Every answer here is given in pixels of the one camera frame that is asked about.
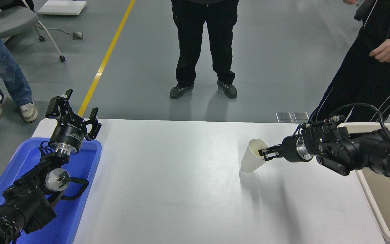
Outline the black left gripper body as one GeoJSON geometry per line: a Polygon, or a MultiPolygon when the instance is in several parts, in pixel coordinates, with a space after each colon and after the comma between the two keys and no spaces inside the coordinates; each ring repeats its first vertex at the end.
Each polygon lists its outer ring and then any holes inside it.
{"type": "Polygon", "coordinates": [[[82,117],[56,117],[56,128],[48,142],[53,151],[79,152],[87,134],[85,119],[82,117]]]}

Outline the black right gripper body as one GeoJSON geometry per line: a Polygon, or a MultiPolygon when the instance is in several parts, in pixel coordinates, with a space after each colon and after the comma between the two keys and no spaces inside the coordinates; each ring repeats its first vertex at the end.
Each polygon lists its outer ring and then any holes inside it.
{"type": "Polygon", "coordinates": [[[288,162],[299,162],[299,155],[297,152],[297,140],[299,136],[292,135],[285,137],[281,143],[281,155],[288,162]]]}

